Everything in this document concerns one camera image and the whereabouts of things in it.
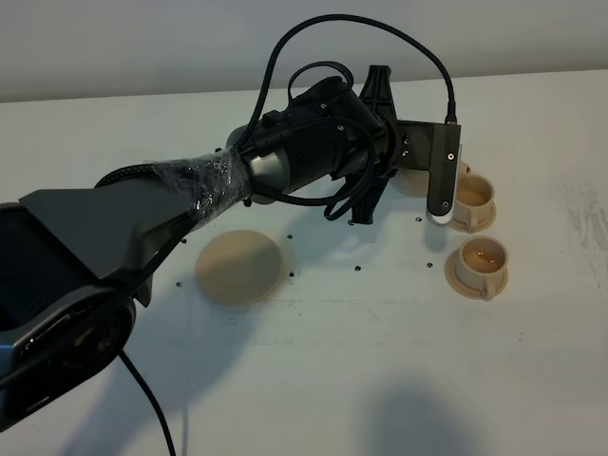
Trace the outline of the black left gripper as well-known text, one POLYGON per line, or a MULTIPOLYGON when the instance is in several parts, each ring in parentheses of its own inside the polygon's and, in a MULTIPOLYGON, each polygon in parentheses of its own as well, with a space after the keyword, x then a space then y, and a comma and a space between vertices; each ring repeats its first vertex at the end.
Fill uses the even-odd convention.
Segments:
POLYGON ((371 134, 375 175, 351 208, 349 224, 373 224, 373 213, 394 171, 389 169, 390 133, 397 121, 389 66, 370 66, 358 96, 340 78, 325 78, 296 96, 283 112, 289 136, 284 142, 290 184, 307 185, 331 175, 337 180, 364 171, 367 146, 361 134, 344 124, 299 127, 318 119, 348 119, 371 134))

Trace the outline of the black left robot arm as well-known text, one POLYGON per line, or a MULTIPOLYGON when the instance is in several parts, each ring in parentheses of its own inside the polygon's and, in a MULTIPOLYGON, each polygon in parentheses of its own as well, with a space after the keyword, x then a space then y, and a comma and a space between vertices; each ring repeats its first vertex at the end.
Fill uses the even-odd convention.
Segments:
POLYGON ((181 239, 235 204, 322 177, 330 219, 371 184, 389 132, 341 70, 195 159, 127 166, 91 189, 38 190, 1 208, 1 426, 103 370, 181 239))

